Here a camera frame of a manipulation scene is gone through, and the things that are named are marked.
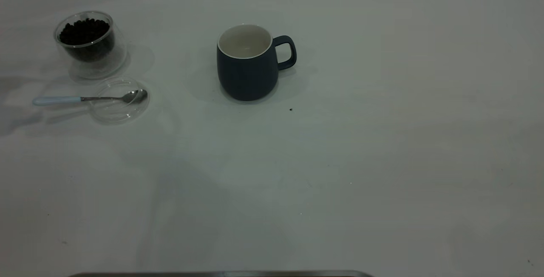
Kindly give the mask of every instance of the glass jar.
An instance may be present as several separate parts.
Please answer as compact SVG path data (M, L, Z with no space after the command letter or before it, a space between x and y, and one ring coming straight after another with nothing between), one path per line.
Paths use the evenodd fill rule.
M107 32L88 43L70 45L60 40L67 24L87 19L102 20L109 24ZM121 31L109 14L100 11L84 11L64 19L54 32L58 51L70 74L85 79L101 79L115 73L127 56L126 43Z

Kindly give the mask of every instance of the light blue spoon handle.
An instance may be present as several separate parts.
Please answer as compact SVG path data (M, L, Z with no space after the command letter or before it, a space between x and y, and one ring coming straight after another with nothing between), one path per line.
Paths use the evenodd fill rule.
M45 96L37 97L32 100L32 103L36 106L70 104L79 102L81 102L81 97L79 96Z

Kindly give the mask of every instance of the mug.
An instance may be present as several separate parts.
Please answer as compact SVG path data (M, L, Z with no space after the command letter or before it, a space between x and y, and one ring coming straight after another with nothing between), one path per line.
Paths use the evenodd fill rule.
M278 64L276 46L287 43L291 58ZM264 97L278 82L278 71L297 62L297 50L289 36L272 38L258 25L227 29L217 41L217 72L225 91L240 101Z

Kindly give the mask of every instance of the spoon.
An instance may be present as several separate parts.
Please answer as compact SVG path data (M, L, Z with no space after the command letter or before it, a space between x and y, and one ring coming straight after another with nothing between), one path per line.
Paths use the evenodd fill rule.
M133 90L122 97L83 97L83 96L45 96L37 97L32 100L32 103L36 106L46 106L46 105L56 105L56 104L67 104L67 103L79 103L79 102L88 102L88 101L98 101L101 99L109 99L123 101L127 104L129 103L141 103L144 99L147 99L147 91L144 89Z

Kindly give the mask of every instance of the table surface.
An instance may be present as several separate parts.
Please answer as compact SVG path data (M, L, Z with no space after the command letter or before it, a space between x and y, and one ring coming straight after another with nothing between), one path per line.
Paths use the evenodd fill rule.
M132 122L31 105L93 93L52 38L91 9L128 42L119 74L150 92ZM2 276L544 274L543 0L0 0L0 12ZM258 102L230 99L216 75L216 39L240 23L297 47Z

